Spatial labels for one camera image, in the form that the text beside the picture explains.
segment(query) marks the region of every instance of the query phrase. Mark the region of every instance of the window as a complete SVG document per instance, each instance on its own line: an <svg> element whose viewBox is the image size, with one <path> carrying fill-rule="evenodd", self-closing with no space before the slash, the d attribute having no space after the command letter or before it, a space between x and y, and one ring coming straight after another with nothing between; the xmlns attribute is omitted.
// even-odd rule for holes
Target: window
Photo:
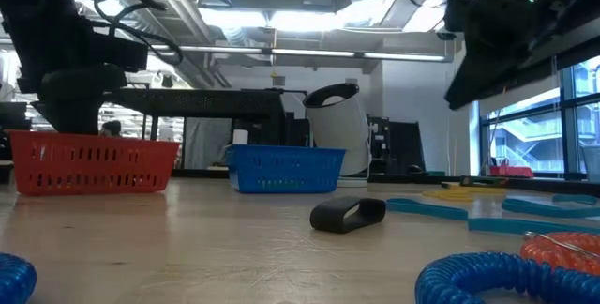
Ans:
<svg viewBox="0 0 600 304"><path fill-rule="evenodd" d="M535 97L524 99L523 101L517 102L515 104L500 109L500 116L529 111L533 108L556 104L560 100L561 89L557 87ZM487 118L489 119L493 119L495 117L498 117L498 111L492 112L487 115Z"/></svg>
<svg viewBox="0 0 600 304"><path fill-rule="evenodd" d="M600 92L598 74L600 74L600 56L573 66L575 98Z"/></svg>
<svg viewBox="0 0 600 304"><path fill-rule="evenodd" d="M490 156L534 172L564 173L561 114L523 117L489 126Z"/></svg>
<svg viewBox="0 0 600 304"><path fill-rule="evenodd" d="M577 107L577 141L581 147L579 170L587 173L583 150L600 147L600 103L591 103Z"/></svg>

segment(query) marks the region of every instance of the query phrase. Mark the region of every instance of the red basket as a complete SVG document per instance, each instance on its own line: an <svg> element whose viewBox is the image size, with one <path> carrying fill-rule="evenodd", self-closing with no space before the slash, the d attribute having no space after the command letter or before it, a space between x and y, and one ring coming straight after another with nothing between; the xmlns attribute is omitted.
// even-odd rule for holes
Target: red basket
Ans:
<svg viewBox="0 0 600 304"><path fill-rule="evenodd" d="M30 196L164 190L178 143L10 132L17 190Z"/></svg>

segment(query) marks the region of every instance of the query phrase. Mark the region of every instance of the red coiled tube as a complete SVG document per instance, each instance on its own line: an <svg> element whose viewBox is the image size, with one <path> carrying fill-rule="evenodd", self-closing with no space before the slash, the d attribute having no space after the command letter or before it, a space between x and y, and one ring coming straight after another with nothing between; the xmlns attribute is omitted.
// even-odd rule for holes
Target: red coiled tube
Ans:
<svg viewBox="0 0 600 304"><path fill-rule="evenodd" d="M600 254L600 236L580 233L554 233L548 236L562 243L569 243L585 251ZM563 267L600 276L600 259L561 247L543 237L526 241L521 247L523 259L533 259L538 264L544 262L552 268Z"/></svg>

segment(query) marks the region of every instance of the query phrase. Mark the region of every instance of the blue basket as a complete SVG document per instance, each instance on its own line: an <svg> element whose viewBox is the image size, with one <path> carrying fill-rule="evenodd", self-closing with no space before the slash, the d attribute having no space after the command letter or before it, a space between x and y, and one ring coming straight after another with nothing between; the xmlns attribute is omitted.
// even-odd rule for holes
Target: blue basket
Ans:
<svg viewBox="0 0 600 304"><path fill-rule="evenodd" d="M317 193L338 186L343 149L234 144L229 178L244 193Z"/></svg>

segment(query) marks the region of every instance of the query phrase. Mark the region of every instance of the blue coiled tube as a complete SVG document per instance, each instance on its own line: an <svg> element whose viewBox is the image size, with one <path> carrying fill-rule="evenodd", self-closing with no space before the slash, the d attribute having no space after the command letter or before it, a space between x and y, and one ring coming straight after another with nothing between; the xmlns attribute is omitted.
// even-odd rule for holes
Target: blue coiled tube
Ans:
<svg viewBox="0 0 600 304"><path fill-rule="evenodd" d="M38 274L29 262L0 253L0 303L24 304L34 292Z"/></svg>
<svg viewBox="0 0 600 304"><path fill-rule="evenodd" d="M600 303L600 277L538 265L506 253L463 253L429 264L416 282L417 304L484 304L473 294L505 288L546 303Z"/></svg>

